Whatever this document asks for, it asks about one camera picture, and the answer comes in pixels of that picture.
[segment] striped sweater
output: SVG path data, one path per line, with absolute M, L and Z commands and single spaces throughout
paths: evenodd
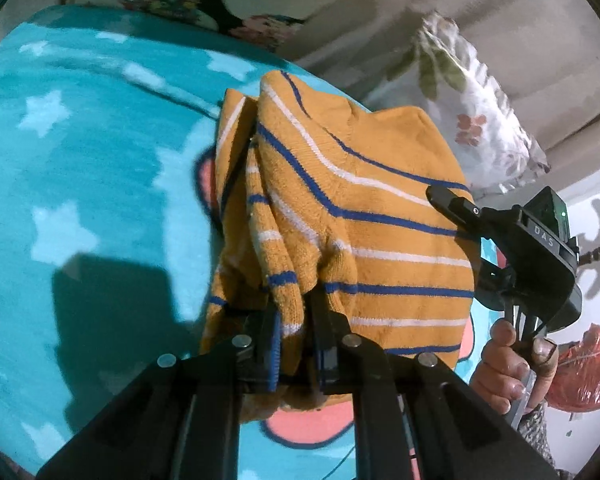
M 202 351 L 240 330 L 229 308 L 263 308 L 271 294 L 282 314 L 280 372 L 295 373 L 302 295 L 320 280 L 354 332 L 455 366 L 480 247 L 430 206 L 429 184 L 470 198 L 419 108 L 369 113 L 284 72 L 264 76 L 257 99 L 229 90 L 216 143 L 225 245 Z

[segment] white star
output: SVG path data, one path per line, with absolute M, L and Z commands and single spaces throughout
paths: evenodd
M 26 422 L 22 423 L 22 429 L 27 432 L 36 448 L 36 453 L 42 460 L 49 460 L 58 450 L 66 444 L 56 427 L 45 422 L 40 428 L 34 428 Z
M 107 23 L 106 30 L 96 34 L 96 38 L 99 38 L 100 40 L 111 40 L 116 43 L 125 43 L 134 30 L 135 27 L 131 24 L 131 16 L 126 14 L 117 22 Z
M 19 130 L 35 130 L 42 139 L 54 124 L 71 116 L 62 104 L 62 92 L 53 90 L 42 97 L 27 97 L 27 115 L 18 124 Z
M 80 225 L 78 206 L 73 200 L 55 211 L 42 207 L 32 210 L 38 238 L 31 247 L 35 262 L 62 267 L 72 256 L 93 251 L 98 237 Z
M 48 41 L 35 41 L 33 43 L 25 43 L 20 47 L 19 51 L 21 54 L 23 52 L 30 52 L 36 57 L 40 57 L 44 54 L 45 47 L 49 44 Z
M 122 70 L 122 75 L 132 83 L 147 86 L 152 90 L 159 90 L 164 86 L 164 78 L 145 68 L 138 63 L 127 63 Z
M 251 63 L 232 54 L 224 54 L 215 50 L 205 50 L 211 58 L 206 66 L 213 72 L 224 72 L 238 81 L 244 81 L 249 72 L 256 70 Z

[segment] floral pillow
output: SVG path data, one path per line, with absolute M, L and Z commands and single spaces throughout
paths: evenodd
M 430 115 L 478 200 L 534 181 L 550 167 L 458 26 L 426 16 L 402 59 L 360 101 L 378 110 L 414 105 Z

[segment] beige sofa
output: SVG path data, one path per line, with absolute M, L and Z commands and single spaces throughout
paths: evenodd
M 350 84 L 359 79 L 352 66 L 369 62 L 372 72 L 372 60 L 399 50 L 424 12 L 452 17 L 553 168 L 537 185 L 484 203 L 508 207 L 545 185 L 573 202 L 592 192 L 583 179 L 595 180 L 600 169 L 600 0 L 590 2 L 339 0 L 278 52 L 355 97 L 361 89 Z

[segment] cushion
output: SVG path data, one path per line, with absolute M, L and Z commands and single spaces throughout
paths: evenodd
M 553 166 L 551 149 L 600 113 L 600 19 L 587 0 L 338 0 L 276 52 L 359 97 L 347 68 L 399 58 L 434 10 L 476 47 Z
M 549 170 L 538 142 L 522 129 L 473 45 L 436 12 L 360 99 L 373 110 L 423 108 L 458 159 L 474 198 L 522 186 Z

